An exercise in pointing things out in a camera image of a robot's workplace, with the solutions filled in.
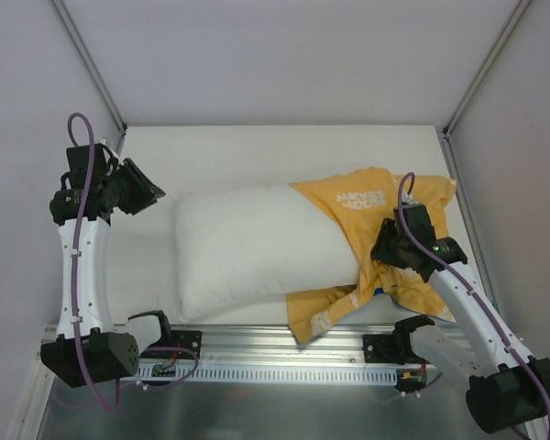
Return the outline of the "white pillow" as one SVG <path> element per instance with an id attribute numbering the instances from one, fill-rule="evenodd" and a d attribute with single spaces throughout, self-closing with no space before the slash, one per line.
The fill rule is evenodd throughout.
<path id="1" fill-rule="evenodd" d="M 178 316 L 354 284 L 341 227 L 289 185 L 191 192 L 174 202 Z"/>

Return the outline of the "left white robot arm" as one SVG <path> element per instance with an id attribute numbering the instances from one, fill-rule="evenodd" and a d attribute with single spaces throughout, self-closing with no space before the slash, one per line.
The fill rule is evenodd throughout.
<path id="1" fill-rule="evenodd" d="M 173 336 L 161 310 L 136 313 L 116 331 L 106 293 L 105 250 L 111 215 L 136 215 L 164 191 L 129 158 L 102 143 L 66 150 L 69 169 L 49 203 L 58 227 L 63 260 L 62 303 L 54 341 L 42 344 L 40 359 L 72 388 L 87 382 L 131 377 L 139 356 L 168 355 Z"/>

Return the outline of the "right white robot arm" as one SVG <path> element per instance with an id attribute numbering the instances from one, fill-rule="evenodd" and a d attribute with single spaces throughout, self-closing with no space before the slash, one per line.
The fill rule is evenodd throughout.
<path id="1" fill-rule="evenodd" d="M 535 357 L 505 324 L 459 244 L 436 236 L 425 205 L 399 203 L 383 220 L 370 256 L 414 270 L 445 302 L 470 345 L 460 347 L 431 317 L 416 315 L 399 321 L 377 354 L 401 365 L 417 358 L 433 364 L 462 390 L 488 434 L 546 418 L 550 438 L 550 358 Z"/>

